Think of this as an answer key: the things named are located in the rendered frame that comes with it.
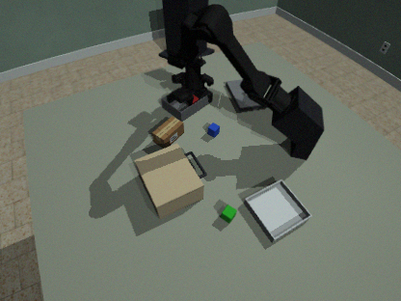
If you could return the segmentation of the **green block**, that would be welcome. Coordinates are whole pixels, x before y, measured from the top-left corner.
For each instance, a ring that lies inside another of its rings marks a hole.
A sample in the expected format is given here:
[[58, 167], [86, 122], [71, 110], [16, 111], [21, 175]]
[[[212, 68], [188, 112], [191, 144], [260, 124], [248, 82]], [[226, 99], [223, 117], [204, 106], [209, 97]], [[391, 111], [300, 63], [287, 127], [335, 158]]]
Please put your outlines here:
[[[236, 214], [236, 209], [227, 205], [226, 208], [223, 210], [221, 218], [226, 222], [230, 223]], [[230, 221], [231, 220], [231, 221]]]

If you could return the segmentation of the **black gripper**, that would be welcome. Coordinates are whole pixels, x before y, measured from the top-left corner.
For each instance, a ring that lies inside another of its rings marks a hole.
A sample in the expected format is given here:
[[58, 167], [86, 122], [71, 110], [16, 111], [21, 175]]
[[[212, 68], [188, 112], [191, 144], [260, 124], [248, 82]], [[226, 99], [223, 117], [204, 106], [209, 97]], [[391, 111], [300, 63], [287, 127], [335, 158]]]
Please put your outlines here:
[[186, 77], [186, 82], [184, 84], [186, 88], [184, 88], [183, 90], [178, 88], [175, 91], [173, 91], [172, 98], [178, 101], [179, 103], [187, 101], [189, 106], [191, 106], [194, 100], [192, 92], [195, 91], [195, 96], [200, 99], [202, 94], [207, 89], [206, 87], [204, 87], [204, 83], [207, 83], [207, 86], [210, 87], [211, 85], [214, 84], [214, 79], [205, 73], [199, 74], [197, 76], [189, 76], [185, 73], [183, 74], [183, 76]]

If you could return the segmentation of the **red block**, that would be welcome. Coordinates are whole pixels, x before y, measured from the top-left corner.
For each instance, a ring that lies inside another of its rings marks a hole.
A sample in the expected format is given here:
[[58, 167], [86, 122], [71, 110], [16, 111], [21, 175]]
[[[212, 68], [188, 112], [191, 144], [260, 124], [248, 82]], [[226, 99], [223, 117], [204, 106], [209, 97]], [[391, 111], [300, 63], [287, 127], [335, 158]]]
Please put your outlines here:
[[194, 100], [193, 100], [193, 103], [192, 103], [192, 105], [193, 105], [194, 103], [196, 103], [197, 101], [199, 101], [199, 98], [198, 98], [198, 97], [196, 97], [196, 96], [194, 96]]

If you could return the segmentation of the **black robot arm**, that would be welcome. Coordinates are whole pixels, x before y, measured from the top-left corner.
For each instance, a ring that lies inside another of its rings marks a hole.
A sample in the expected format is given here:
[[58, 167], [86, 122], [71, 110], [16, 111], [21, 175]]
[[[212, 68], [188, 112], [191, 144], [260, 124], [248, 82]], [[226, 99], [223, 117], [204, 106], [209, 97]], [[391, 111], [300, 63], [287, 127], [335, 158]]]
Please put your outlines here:
[[[181, 47], [179, 51], [175, 50], [176, 52], [169, 50], [169, 65], [181, 69], [185, 68], [187, 75], [197, 76], [201, 74], [201, 67], [206, 64], [202, 57], [197, 57], [199, 54], [199, 46], [196, 45], [197, 40], [218, 45], [243, 78], [240, 87], [251, 100], [258, 102], [258, 104], [261, 103], [264, 107], [269, 104], [268, 108], [276, 114], [287, 113], [295, 96], [291, 96], [281, 87], [281, 80], [278, 77], [268, 75], [255, 68], [233, 35], [232, 20], [225, 7], [212, 4], [195, 12], [190, 12], [181, 22], [180, 29]], [[183, 74], [185, 72], [172, 75], [173, 83], [180, 83], [184, 87], [186, 78]], [[272, 85], [273, 82], [274, 85]], [[267, 92], [270, 85], [270, 92]], [[266, 92], [267, 94], [264, 97]]]

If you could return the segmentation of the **brown cardboard box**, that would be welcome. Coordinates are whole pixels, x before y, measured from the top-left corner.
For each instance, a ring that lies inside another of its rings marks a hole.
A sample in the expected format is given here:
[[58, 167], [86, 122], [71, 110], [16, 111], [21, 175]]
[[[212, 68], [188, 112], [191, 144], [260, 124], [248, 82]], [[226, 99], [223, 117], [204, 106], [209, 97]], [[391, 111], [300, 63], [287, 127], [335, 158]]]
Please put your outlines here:
[[169, 147], [184, 133], [184, 123], [173, 116], [152, 132], [154, 141], [162, 148]]

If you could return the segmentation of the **small blue block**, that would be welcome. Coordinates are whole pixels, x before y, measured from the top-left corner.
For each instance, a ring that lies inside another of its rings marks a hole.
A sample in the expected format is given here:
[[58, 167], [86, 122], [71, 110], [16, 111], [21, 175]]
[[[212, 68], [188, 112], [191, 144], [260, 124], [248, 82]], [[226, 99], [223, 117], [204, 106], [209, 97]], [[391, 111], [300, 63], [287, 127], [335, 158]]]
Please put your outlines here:
[[208, 135], [215, 138], [219, 133], [220, 133], [220, 127], [215, 123], [213, 123], [208, 127], [208, 132], [207, 132]]

